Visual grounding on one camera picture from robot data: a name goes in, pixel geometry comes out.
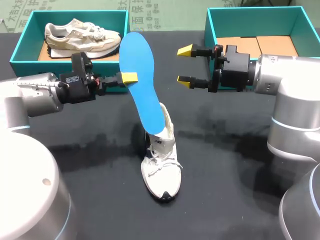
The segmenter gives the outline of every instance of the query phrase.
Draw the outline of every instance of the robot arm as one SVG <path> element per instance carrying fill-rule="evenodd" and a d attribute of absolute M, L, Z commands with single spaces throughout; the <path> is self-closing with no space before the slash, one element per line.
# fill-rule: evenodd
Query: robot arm
<path fill-rule="evenodd" d="M 0 83 L 0 129 L 30 135 L 28 117 L 63 110 L 64 104 L 77 104 L 105 95 L 108 87 L 125 87 L 120 73 L 101 78 L 92 72 L 93 64 L 84 52 L 71 57 L 72 72 L 42 73 L 8 79 Z"/>
<path fill-rule="evenodd" d="M 216 45 L 204 49 L 191 45 L 179 50 L 181 56 L 205 56 L 214 60 L 212 79 L 202 80 L 179 76 L 178 82 L 193 88 L 208 88 L 217 92 L 218 86 L 243 91 L 253 86 L 258 94 L 276 96 L 267 146 L 282 158 L 320 162 L 320 59 L 262 54 L 257 61 L 250 55 L 238 53 L 237 47 Z"/>

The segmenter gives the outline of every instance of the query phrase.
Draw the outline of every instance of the wire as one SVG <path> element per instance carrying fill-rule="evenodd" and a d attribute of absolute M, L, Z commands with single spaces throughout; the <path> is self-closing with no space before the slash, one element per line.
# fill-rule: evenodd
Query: wire
<path fill-rule="evenodd" d="M 257 5 L 257 4 L 260 4 L 262 1 L 263 1 L 263 0 L 258 0 L 258 1 L 256 1 L 255 3 L 251 4 L 251 6 L 255 6 L 255 5 Z"/>
<path fill-rule="evenodd" d="M 271 5 L 271 7 L 274 7 L 273 3 L 271 2 L 271 0 L 268 0 L 268 3 Z"/>

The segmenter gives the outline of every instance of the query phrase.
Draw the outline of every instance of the cardboard box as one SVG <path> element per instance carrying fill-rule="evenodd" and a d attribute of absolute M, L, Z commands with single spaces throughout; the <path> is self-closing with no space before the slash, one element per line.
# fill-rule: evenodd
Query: cardboard box
<path fill-rule="evenodd" d="M 117 31 L 122 36 L 130 32 L 129 14 L 125 10 L 76 10 L 33 11 L 11 56 L 10 64 L 17 77 L 40 73 L 59 74 L 72 71 L 70 58 L 51 59 L 44 45 L 47 23 L 65 25 L 73 18 L 91 22 L 102 28 Z M 92 60 L 93 71 L 102 76 L 113 76 L 120 72 L 119 56 Z M 111 92 L 127 92 L 124 87 L 109 88 Z"/>
<path fill-rule="evenodd" d="M 259 51 L 320 58 L 320 38 L 302 6 L 208 8 L 204 45 L 212 48 L 216 44 L 224 45 L 223 50 L 227 44 L 237 45 L 237 51 L 250 53 L 252 61 Z M 209 69 L 212 76 L 213 60 Z"/>

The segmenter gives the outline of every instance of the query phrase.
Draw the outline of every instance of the white sneaker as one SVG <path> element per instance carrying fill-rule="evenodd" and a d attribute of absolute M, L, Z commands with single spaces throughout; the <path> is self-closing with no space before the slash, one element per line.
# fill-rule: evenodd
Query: white sneaker
<path fill-rule="evenodd" d="M 146 133 L 148 148 L 141 163 L 141 172 L 149 191 L 158 199 L 168 201 L 179 191 L 182 166 L 177 158 L 174 125 L 165 105 L 160 105 L 165 128 L 156 135 Z"/>
<path fill-rule="evenodd" d="M 85 52 L 90 59 L 102 58 L 117 52 L 121 42 L 118 32 L 75 18 L 63 26 L 48 23 L 44 37 L 52 58 L 68 58 L 79 52 Z"/>

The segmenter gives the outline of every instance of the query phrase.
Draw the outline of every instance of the black tablecloth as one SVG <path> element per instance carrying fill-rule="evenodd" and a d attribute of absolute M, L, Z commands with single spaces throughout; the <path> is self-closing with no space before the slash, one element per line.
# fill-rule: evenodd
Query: black tablecloth
<path fill-rule="evenodd" d="M 311 166 L 269 153 L 274 96 L 187 89 L 177 76 L 207 78 L 204 58 L 177 57 L 202 31 L 144 32 L 153 51 L 154 86 L 174 123 L 182 183 L 156 202 L 140 164 L 143 129 L 130 94 L 64 106 L 30 119 L 33 137 L 55 156 L 77 208 L 81 239 L 283 240 L 284 192 Z M 1 79 L 19 34 L 0 34 Z"/>

